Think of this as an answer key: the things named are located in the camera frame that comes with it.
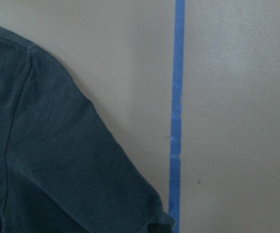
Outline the black graphic t-shirt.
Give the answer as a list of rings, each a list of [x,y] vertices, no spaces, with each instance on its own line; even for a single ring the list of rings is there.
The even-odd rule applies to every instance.
[[[0,27],[0,233],[171,233],[174,225],[63,65]]]

